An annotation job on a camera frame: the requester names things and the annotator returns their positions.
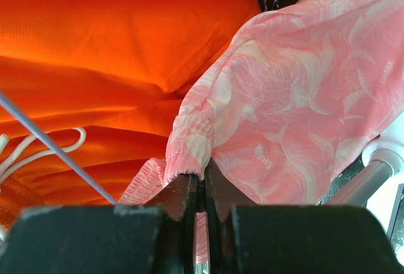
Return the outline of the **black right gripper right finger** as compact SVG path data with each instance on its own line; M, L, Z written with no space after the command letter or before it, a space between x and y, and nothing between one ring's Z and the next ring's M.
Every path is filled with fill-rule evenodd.
M205 169L210 273L402 273L365 208L258 205L210 160Z

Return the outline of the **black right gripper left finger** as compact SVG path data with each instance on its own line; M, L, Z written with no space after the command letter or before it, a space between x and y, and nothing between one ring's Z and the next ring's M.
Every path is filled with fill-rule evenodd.
M1 245L2 273L192 273L198 179L144 205L26 209Z

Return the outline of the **pink patterned shorts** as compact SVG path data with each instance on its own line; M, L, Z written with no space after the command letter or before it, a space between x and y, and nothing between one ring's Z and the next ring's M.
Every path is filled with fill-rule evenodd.
M403 112L403 0L300 0L250 19L184 97L140 205L210 159L255 203L315 204Z

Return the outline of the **lilac wire clothes hanger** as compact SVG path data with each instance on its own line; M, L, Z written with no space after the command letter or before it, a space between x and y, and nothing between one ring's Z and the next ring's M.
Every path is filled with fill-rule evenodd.
M65 164L75 171L91 187L101 194L109 203L116 205L117 201L95 180L90 177L66 152L64 152L47 134L45 134L20 108L15 105L3 92L1 92L2 107L14 116L24 127L26 127L37 139L52 150Z

